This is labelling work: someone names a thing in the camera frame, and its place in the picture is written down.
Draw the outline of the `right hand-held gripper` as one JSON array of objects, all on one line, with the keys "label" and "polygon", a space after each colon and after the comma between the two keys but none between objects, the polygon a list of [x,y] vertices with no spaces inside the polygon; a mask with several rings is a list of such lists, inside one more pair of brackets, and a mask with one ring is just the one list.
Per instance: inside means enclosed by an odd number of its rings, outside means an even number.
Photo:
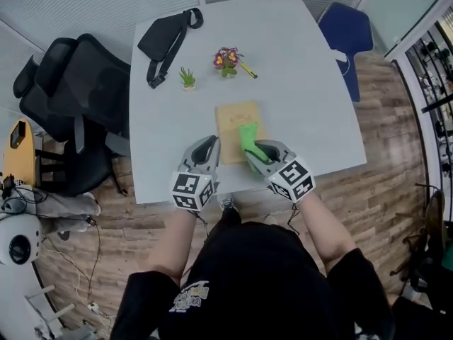
[{"label": "right hand-held gripper", "polygon": [[299,203],[312,192],[316,182],[306,162],[277,140],[256,140],[262,152],[245,151],[247,162],[263,178],[267,178],[275,194]]}]

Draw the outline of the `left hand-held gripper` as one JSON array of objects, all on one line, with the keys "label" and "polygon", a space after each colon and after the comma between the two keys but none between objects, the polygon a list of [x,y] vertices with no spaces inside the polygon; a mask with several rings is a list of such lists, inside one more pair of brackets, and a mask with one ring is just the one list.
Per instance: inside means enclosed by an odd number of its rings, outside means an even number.
[{"label": "left hand-held gripper", "polygon": [[[199,139],[187,148],[173,172],[170,189],[173,204],[180,209],[201,212],[217,191],[217,167],[221,142],[216,135]],[[205,165],[205,169],[195,166]]]}]

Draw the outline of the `green cloth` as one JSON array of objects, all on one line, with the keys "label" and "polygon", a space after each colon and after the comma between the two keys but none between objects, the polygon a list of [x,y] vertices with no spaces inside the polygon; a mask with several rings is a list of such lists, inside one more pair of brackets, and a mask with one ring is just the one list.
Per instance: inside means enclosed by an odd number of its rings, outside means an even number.
[{"label": "green cloth", "polygon": [[252,172],[261,174],[261,172],[253,165],[253,163],[246,156],[246,153],[249,152],[251,154],[254,154],[257,158],[264,161],[265,164],[267,164],[269,161],[267,154],[255,144],[256,135],[258,133],[258,126],[259,126],[258,122],[255,121],[252,123],[240,125],[238,127],[238,130],[241,150],[244,153],[244,157],[246,158],[248,165],[250,166]]}]

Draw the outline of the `tan wooden cutting board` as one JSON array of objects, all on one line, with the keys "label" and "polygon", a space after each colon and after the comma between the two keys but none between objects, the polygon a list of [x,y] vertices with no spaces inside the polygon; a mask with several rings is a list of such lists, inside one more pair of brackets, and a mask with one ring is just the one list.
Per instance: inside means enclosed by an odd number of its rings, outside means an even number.
[{"label": "tan wooden cutting board", "polygon": [[258,124],[257,140],[267,138],[259,105],[256,101],[230,103],[215,108],[217,136],[221,142],[220,162],[224,165],[246,161],[241,148],[239,127],[250,123]]}]

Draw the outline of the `person's right forearm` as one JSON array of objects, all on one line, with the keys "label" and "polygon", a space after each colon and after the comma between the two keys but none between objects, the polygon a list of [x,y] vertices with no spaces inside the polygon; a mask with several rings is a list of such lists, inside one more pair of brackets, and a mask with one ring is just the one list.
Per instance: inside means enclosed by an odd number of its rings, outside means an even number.
[{"label": "person's right forearm", "polygon": [[314,191],[306,194],[297,207],[302,215],[317,254],[329,273],[332,268],[357,246],[349,231],[325,206]]}]

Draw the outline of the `person's left forearm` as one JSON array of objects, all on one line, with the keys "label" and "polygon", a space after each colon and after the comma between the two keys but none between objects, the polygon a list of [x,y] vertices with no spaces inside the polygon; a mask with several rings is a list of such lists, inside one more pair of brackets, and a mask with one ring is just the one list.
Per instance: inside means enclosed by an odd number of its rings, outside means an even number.
[{"label": "person's left forearm", "polygon": [[187,210],[175,209],[165,220],[165,230],[151,248],[144,271],[158,271],[167,275],[176,285],[180,285],[188,262],[193,240],[196,216]]}]

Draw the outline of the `person's left shoe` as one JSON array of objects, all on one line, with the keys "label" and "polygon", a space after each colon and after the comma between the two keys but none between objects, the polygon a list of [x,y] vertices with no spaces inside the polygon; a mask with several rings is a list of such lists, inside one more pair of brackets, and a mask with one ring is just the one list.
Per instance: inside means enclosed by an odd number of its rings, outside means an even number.
[{"label": "person's left shoe", "polygon": [[219,204],[219,207],[222,209],[222,211],[237,210],[236,206],[234,205],[233,195],[230,193],[218,194],[217,202]]}]

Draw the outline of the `person's black trousers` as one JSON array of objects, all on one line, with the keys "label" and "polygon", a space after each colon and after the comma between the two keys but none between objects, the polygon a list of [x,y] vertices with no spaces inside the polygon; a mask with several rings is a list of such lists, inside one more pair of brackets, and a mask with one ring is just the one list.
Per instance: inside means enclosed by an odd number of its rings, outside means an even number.
[{"label": "person's black trousers", "polygon": [[223,209],[221,221],[226,226],[242,224],[242,218],[239,211],[233,207]]}]

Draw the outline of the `person's black t-shirt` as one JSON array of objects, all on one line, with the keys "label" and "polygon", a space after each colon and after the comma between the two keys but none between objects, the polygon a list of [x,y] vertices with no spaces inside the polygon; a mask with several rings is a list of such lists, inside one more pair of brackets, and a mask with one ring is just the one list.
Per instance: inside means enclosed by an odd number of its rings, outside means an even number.
[{"label": "person's black t-shirt", "polygon": [[184,285],[127,281],[111,340],[392,340],[377,273],[359,249],[323,275],[291,231],[246,223],[203,246]]}]

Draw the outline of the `black sling bag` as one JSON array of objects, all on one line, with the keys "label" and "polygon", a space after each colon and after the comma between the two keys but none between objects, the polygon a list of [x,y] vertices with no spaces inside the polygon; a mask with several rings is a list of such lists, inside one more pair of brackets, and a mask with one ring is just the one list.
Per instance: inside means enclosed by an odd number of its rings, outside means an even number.
[{"label": "black sling bag", "polygon": [[137,45],[150,59],[146,80],[152,89],[166,80],[168,69],[185,40],[188,28],[198,29],[203,23],[204,18],[198,8],[159,18],[152,23]]}]

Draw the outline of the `black mesh office chair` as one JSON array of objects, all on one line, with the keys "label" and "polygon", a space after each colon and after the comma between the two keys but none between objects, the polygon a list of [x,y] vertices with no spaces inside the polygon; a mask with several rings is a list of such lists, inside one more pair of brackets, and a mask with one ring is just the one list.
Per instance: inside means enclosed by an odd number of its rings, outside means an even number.
[{"label": "black mesh office chair", "polygon": [[35,121],[64,145],[46,189],[76,196],[115,178],[113,158],[130,155],[129,85],[130,66],[92,35],[50,45],[28,99]]},{"label": "black mesh office chair", "polygon": [[74,119],[57,115],[47,107],[48,97],[34,81],[37,70],[38,65],[31,56],[13,83],[13,94],[20,100],[19,108],[54,140],[72,140]]}]

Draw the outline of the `blue chair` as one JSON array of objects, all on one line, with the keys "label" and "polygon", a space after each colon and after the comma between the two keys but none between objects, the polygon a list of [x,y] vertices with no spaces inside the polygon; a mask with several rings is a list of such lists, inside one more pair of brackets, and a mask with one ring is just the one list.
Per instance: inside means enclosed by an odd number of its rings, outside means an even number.
[{"label": "blue chair", "polygon": [[374,48],[371,23],[366,13],[339,2],[329,4],[317,20],[330,49],[344,52],[350,59],[350,70],[343,76],[353,102],[360,101],[355,55]]}]

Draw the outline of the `black metal shelf rack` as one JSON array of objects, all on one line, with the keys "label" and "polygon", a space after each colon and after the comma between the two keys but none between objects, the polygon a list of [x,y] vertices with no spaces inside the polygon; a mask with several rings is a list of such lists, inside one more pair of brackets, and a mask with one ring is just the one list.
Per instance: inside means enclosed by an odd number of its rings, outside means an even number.
[{"label": "black metal shelf rack", "polygon": [[445,196],[453,225],[453,4],[394,57],[420,130],[426,183]]}]

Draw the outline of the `round wooden table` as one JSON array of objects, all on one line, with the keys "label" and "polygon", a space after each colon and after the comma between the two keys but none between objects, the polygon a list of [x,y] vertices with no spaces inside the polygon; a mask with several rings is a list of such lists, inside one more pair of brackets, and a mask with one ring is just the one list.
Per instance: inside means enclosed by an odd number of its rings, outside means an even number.
[{"label": "round wooden table", "polygon": [[30,123],[24,118],[19,120],[25,121],[27,124],[26,136],[17,149],[11,149],[10,134],[16,124],[8,134],[3,158],[3,178],[13,176],[16,184],[29,185],[50,193],[62,192],[66,186],[64,181],[42,180],[42,174],[64,170],[62,155],[36,149],[35,136]]}]

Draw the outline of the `white round device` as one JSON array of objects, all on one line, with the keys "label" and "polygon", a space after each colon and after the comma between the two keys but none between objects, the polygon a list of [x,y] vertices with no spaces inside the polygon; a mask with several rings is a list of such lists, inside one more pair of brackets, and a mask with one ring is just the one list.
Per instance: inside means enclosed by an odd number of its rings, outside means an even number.
[{"label": "white round device", "polygon": [[23,213],[0,220],[0,265],[22,266],[40,254],[42,225],[35,215]]}]

